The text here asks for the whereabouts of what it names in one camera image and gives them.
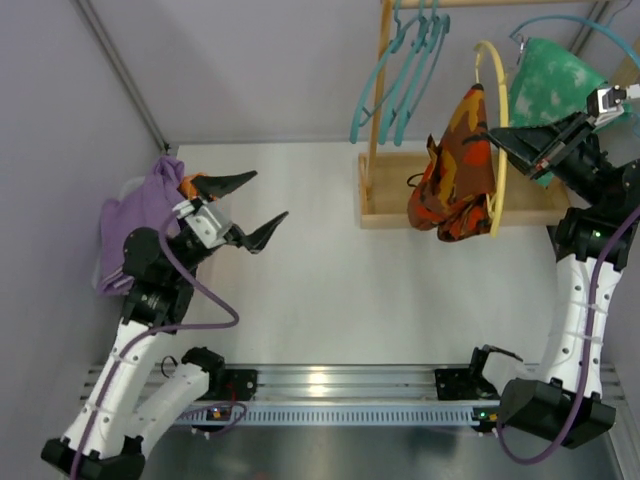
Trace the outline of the green trousers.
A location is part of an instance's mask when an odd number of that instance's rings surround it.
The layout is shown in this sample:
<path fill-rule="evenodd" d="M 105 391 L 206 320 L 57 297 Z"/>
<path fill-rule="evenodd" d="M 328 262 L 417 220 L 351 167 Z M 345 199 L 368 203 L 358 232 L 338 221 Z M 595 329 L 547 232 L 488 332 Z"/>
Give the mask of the green trousers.
<path fill-rule="evenodd" d="M 587 96 L 606 84 L 603 75 L 559 44 L 531 38 L 509 89 L 509 125 L 543 126 L 583 111 Z"/>

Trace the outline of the purple trousers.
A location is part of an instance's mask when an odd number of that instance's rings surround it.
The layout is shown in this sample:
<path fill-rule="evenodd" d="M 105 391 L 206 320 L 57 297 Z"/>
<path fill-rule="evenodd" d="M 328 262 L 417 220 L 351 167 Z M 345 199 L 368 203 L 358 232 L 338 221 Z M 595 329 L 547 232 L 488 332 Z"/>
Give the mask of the purple trousers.
<path fill-rule="evenodd" d="M 97 293 L 103 296 L 128 292 L 132 278 L 123 273 L 124 243 L 136 229 L 161 227 L 184 197 L 178 187 L 184 178 L 184 163 L 163 155 L 143 176 L 143 183 L 121 201 L 107 199 L 101 208 L 99 227 L 102 275 Z"/>

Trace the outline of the yellow hanger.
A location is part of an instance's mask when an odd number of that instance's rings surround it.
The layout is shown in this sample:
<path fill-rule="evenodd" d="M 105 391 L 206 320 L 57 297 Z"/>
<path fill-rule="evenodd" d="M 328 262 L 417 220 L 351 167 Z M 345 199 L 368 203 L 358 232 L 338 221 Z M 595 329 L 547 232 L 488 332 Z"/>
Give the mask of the yellow hanger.
<path fill-rule="evenodd" d="M 499 126 L 509 126 L 509 100 L 507 88 L 507 74 L 504 69 L 501 55 L 496 47 L 487 40 L 480 40 L 474 47 L 476 52 L 475 59 L 475 78 L 476 82 L 480 82 L 480 69 L 486 54 L 491 56 L 495 75 L 496 85 L 499 97 Z M 498 148 L 498 172 L 495 174 L 496 189 L 492 195 L 487 195 L 487 211 L 491 220 L 491 228 L 489 234 L 495 238 L 500 229 L 502 215 L 504 211 L 506 185 L 507 185 L 507 153 L 501 147 Z"/>

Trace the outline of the orange camouflage trousers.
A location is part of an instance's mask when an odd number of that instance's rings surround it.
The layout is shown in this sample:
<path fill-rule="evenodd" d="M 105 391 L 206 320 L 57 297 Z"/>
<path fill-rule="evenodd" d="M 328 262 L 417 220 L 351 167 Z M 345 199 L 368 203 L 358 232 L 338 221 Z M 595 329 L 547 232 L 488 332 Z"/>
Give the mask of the orange camouflage trousers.
<path fill-rule="evenodd" d="M 436 230 L 443 242 L 490 232 L 489 197 L 496 191 L 482 84 L 473 84 L 441 138 L 429 137 L 429 163 L 407 204 L 412 228 Z"/>

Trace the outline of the blue hanger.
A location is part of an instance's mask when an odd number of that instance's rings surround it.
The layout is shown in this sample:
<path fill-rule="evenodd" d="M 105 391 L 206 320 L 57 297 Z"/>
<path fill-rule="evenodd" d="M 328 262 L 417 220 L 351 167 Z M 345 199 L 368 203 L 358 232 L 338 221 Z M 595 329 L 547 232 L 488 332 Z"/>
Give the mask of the blue hanger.
<path fill-rule="evenodd" d="M 517 36 L 519 35 L 519 33 L 525 27 L 527 27 L 529 25 L 532 25 L 532 24 L 535 24 L 535 23 L 546 22 L 546 21 L 571 22 L 571 23 L 576 23 L 576 24 L 579 24 L 581 26 L 585 26 L 585 27 L 588 27 L 588 28 L 590 28 L 592 30 L 595 30 L 597 33 L 605 36 L 611 42 L 613 42 L 615 45 L 617 45 L 626 54 L 626 56 L 632 61 L 632 63 L 636 67 L 640 66 L 639 54 L 634 50 L 634 48 L 628 42 L 626 42 L 618 34 L 614 33 L 608 26 L 601 25 L 601 24 L 596 23 L 596 22 L 594 22 L 592 20 L 588 20 L 586 18 L 578 17 L 578 16 L 574 16 L 574 15 L 543 15 L 543 16 L 532 17 L 532 18 L 520 23 L 519 25 L 517 25 L 509 33 L 509 38 L 512 41 L 518 43 Z"/>

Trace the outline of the teal hanger with trousers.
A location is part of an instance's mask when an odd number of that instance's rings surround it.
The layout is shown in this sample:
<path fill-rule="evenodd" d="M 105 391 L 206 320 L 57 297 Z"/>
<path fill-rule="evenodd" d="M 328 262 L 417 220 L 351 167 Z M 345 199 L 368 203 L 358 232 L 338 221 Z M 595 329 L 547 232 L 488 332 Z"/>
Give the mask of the teal hanger with trousers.
<path fill-rule="evenodd" d="M 411 46 L 409 59 L 403 65 L 401 82 L 403 85 L 414 59 L 417 65 L 395 110 L 395 133 L 393 143 L 400 146 L 405 130 L 426 93 L 437 66 L 446 36 L 450 31 L 451 19 L 446 13 L 439 13 L 439 1 L 432 1 L 430 15 L 426 17 L 422 10 L 426 3 L 419 2 L 419 30 Z"/>

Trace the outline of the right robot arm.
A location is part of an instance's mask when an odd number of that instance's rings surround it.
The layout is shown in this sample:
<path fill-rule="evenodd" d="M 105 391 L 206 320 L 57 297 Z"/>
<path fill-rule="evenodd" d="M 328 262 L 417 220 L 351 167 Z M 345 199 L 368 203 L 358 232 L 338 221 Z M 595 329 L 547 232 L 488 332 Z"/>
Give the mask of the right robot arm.
<path fill-rule="evenodd" d="M 608 309 L 639 222 L 639 163 L 612 165 L 593 117 L 577 112 L 537 127 L 500 127 L 487 138 L 522 174 L 552 173 L 587 202 L 559 222 L 557 299 L 543 357 L 529 371 L 515 354 L 489 347 L 480 376 L 500 397 L 496 426 L 549 441 L 548 457 L 610 430 L 616 410 L 602 401 L 600 356 Z"/>

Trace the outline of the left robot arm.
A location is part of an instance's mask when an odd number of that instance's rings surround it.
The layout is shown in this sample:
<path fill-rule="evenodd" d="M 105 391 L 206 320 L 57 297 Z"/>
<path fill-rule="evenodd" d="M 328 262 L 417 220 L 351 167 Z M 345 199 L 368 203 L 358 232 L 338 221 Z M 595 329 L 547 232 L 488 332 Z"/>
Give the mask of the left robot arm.
<path fill-rule="evenodd" d="M 188 349 L 175 373 L 145 402 L 139 400 L 161 355 L 181 331 L 198 325 L 183 319 L 200 292 L 229 314 L 206 330 L 235 327 L 240 317 L 225 300 L 196 277 L 200 264 L 224 246 L 260 253 L 286 218 L 281 213 L 247 234 L 217 206 L 217 201 L 257 175 L 197 175 L 193 199 L 171 207 L 157 227 L 132 230 L 123 244 L 125 296 L 108 360 L 77 417 L 59 437 L 48 440 L 41 458 L 71 479 L 138 479 L 159 439 L 192 404 L 224 383 L 223 357 L 206 347 Z"/>

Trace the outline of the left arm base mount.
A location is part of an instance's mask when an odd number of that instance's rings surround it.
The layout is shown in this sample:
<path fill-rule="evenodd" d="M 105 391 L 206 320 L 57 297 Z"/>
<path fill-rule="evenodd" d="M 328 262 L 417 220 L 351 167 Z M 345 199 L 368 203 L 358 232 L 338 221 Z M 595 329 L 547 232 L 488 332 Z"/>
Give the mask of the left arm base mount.
<path fill-rule="evenodd" d="M 222 368 L 210 376 L 209 388 L 201 397 L 206 401 L 250 401 L 256 394 L 258 371 Z"/>

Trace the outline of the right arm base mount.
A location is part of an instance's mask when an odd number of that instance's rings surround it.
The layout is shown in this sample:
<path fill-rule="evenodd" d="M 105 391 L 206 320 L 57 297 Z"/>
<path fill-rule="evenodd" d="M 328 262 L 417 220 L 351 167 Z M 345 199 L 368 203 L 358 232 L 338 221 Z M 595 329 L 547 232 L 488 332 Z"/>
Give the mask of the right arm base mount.
<path fill-rule="evenodd" d="M 440 401 L 498 400 L 495 387 L 470 368 L 442 368 L 434 371 Z"/>

